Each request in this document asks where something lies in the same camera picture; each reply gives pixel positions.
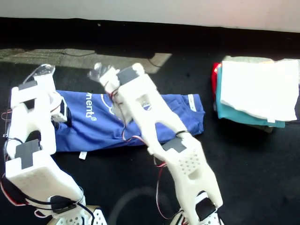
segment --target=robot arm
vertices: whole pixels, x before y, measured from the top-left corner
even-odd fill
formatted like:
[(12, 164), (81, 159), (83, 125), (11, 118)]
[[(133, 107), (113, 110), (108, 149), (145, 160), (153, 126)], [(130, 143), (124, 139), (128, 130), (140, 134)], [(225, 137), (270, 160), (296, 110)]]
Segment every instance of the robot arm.
[[(82, 208), (83, 190), (51, 157), (56, 152), (52, 121), (71, 126), (70, 111), (54, 86), (54, 71), (54, 66), (41, 65), (32, 74), (34, 80), (12, 89), (12, 118), (4, 146), (11, 160), (5, 162), (2, 179), (21, 191), (26, 205), (37, 208), (44, 216), (51, 215), (57, 224), (85, 221), (87, 225), (90, 216)], [(28, 140), (32, 132), (38, 132), (39, 137)], [(2, 180), (1, 189), (8, 196)]]
[[(134, 64), (122, 71), (110, 67), (102, 74), (100, 70), (101, 64), (96, 64), (89, 77), (104, 86), (113, 100), (114, 113), (123, 119), (125, 125), (131, 120), (137, 123), (148, 145), (148, 152), (166, 163), (174, 179), (176, 196), (185, 219), (190, 225), (205, 223), (205, 219), (216, 212), (223, 201), (201, 143), (167, 106), (141, 64)], [(144, 109), (145, 104), (150, 105), (149, 110)], [(170, 128), (176, 137), (161, 145), (157, 139), (156, 123)], [(211, 203), (208, 211), (201, 208), (204, 201), (199, 200), (199, 196), (202, 191), (208, 195), (205, 201), (208, 200), (208, 205)]]

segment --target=blue t-shirt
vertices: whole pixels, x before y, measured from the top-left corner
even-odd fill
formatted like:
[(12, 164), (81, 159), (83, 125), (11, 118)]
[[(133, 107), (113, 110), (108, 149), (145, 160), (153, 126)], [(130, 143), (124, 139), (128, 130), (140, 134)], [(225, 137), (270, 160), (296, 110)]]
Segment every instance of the blue t-shirt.
[(217, 90), (216, 90), (217, 115), (219, 119), (226, 118), (228, 120), (232, 120), (237, 123), (244, 123), (250, 125), (262, 125), (262, 126), (271, 126), (271, 127), (278, 127), (278, 128), (285, 127), (284, 121), (275, 121), (275, 123), (269, 123), (267, 120), (251, 116), (245, 112), (238, 111), (228, 105), (222, 104), (220, 101), (221, 82), (222, 82), (222, 68), (219, 67), (217, 69)]
[[(60, 124), (56, 131), (57, 151), (92, 151), (143, 144), (138, 139), (129, 142), (122, 140), (124, 125), (112, 112), (112, 102), (108, 95), (61, 90), (58, 92), (65, 98), (72, 113), (72, 127)], [(162, 95), (162, 97), (191, 134), (203, 132), (204, 110), (199, 95)], [(165, 143), (175, 136), (172, 130), (160, 123), (156, 124), (156, 130), (160, 143)], [(125, 138), (128, 139), (133, 135), (141, 135), (135, 122), (128, 124)]]

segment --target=white label tag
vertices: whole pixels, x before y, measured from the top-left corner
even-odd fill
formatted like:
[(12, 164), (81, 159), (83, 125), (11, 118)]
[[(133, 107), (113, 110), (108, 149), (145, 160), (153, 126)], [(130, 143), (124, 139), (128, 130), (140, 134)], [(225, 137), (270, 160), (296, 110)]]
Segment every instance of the white label tag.
[(86, 151), (81, 151), (79, 154), (79, 158), (85, 160), (87, 154), (88, 153)]
[(188, 102), (189, 102), (189, 107), (191, 108), (191, 110), (193, 110), (194, 112), (196, 112), (196, 106), (195, 106), (195, 102), (194, 102), (194, 95), (189, 94), (188, 95)]
[(274, 119), (267, 119), (267, 122), (268, 123), (275, 123), (275, 120)]

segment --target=white towel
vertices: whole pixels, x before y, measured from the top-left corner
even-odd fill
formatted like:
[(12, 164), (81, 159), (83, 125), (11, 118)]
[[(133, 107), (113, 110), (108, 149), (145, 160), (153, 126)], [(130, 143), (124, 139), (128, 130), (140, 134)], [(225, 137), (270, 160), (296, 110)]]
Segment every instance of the white towel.
[(222, 62), (221, 103), (268, 122), (296, 120), (297, 60), (276, 63)]

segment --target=floor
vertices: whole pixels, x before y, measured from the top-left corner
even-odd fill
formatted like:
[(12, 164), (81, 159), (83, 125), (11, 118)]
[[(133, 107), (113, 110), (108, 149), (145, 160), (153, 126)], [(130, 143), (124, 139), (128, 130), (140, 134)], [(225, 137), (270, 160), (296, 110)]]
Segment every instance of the floor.
[[(140, 62), (162, 94), (200, 95), (206, 115), (204, 133), (196, 138), (202, 142), (216, 174), (224, 200), (220, 215), (225, 224), (300, 224), (299, 125), (275, 129), (269, 135), (218, 120), (212, 109), (210, 90), (213, 62), (230, 56), (300, 59), (299, 34), (80, 20), (4, 19), (2, 24), (7, 31), (13, 28), (22, 33), (20, 40), (6, 32), (0, 44), (2, 112), (6, 110), (10, 88), (38, 64), (57, 66), (58, 90), (102, 93), (86, 77), (95, 62), (120, 68)], [(54, 30), (41, 35), (43, 38), (36, 37), (33, 31), (41, 24)], [(145, 147), (98, 150), (88, 153), (85, 161), (78, 156), (79, 153), (57, 153), (53, 157), (83, 187), (87, 204), (103, 208), (109, 225), (169, 223), (156, 209), (158, 170)], [(178, 203), (167, 170), (162, 176), (160, 196), (164, 213), (172, 215)], [(6, 223), (8, 220), (10, 224), (46, 223), (34, 217), (33, 209), (13, 207), (3, 195), (0, 202), (1, 208), (6, 209), (0, 212)]]

